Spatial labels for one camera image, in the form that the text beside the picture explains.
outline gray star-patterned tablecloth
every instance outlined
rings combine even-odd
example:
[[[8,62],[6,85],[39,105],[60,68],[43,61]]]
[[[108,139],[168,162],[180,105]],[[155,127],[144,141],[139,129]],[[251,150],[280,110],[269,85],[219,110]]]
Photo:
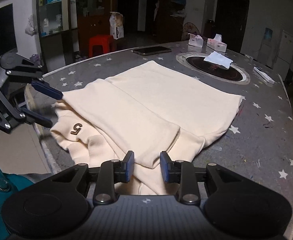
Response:
[[[250,82],[247,85],[223,82],[188,68],[176,60],[176,55],[181,53],[212,52],[205,45],[200,49],[183,41],[164,46],[170,47],[172,52],[140,56],[131,50],[125,50],[106,54],[48,73],[45,81],[60,91],[81,89],[97,78],[114,76],[148,60],[154,60],[224,92],[242,95],[241,106],[229,130],[202,150],[193,163],[195,166],[205,167],[207,163],[215,162],[275,190],[289,200],[293,211],[293,119],[279,76],[268,67],[227,50],[225,56],[249,74]],[[254,66],[266,72],[275,83],[266,83],[253,71]],[[30,86],[25,94],[29,108],[56,123],[57,117],[51,107],[54,99],[38,93]],[[53,173],[74,165],[70,155],[52,138],[49,129],[38,125],[35,125],[35,129]],[[285,236],[293,239],[293,215]]]

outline white wall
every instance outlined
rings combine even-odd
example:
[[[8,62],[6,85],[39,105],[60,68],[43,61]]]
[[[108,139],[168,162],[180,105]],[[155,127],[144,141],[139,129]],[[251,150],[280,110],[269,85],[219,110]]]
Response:
[[[37,54],[35,35],[30,36],[24,29],[28,23],[28,17],[33,14],[32,0],[0,0],[0,8],[13,4],[14,31],[18,54],[30,58]]]
[[[216,11],[216,5],[217,0],[215,0],[214,11]],[[266,27],[273,30],[272,50],[268,60],[270,65],[279,43],[281,30],[293,36],[293,0],[250,0],[241,53],[257,58]]]
[[[184,24],[187,22],[191,22],[201,32],[204,11],[205,11],[205,0],[187,0],[186,17],[184,19]]]

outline tissue box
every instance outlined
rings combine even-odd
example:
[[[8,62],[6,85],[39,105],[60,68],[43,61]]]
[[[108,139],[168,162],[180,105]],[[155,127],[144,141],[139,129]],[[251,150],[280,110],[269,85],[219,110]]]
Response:
[[[208,39],[207,46],[216,51],[226,52],[227,45],[222,42],[220,34],[216,34],[214,39]]]
[[[192,33],[189,33],[189,34],[190,34],[189,45],[202,48],[202,46],[203,46],[202,37],[200,35],[194,35]]]

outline dark door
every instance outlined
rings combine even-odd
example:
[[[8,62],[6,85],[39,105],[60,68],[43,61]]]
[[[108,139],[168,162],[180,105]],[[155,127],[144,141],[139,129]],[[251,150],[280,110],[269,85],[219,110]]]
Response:
[[[249,0],[218,0],[216,33],[222,35],[227,49],[240,53],[248,18]]]
[[[155,28],[154,10],[158,0],[146,0],[146,15],[145,15],[145,32],[152,34]]]
[[[137,31],[139,0],[118,0],[118,12],[123,15],[125,33]]]

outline white tissue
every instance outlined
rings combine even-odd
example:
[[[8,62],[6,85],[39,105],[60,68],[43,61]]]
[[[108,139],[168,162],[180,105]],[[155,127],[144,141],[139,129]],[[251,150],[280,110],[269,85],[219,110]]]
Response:
[[[233,62],[233,60],[231,60],[227,57],[224,57],[223,55],[221,55],[220,53],[217,53],[215,51],[212,52],[207,57],[205,57],[204,61],[218,64],[218,65],[224,66],[225,68],[229,68],[231,62]]]
[[[217,42],[221,42],[222,41],[222,36],[220,34],[216,34],[214,37],[214,40],[216,40]]]

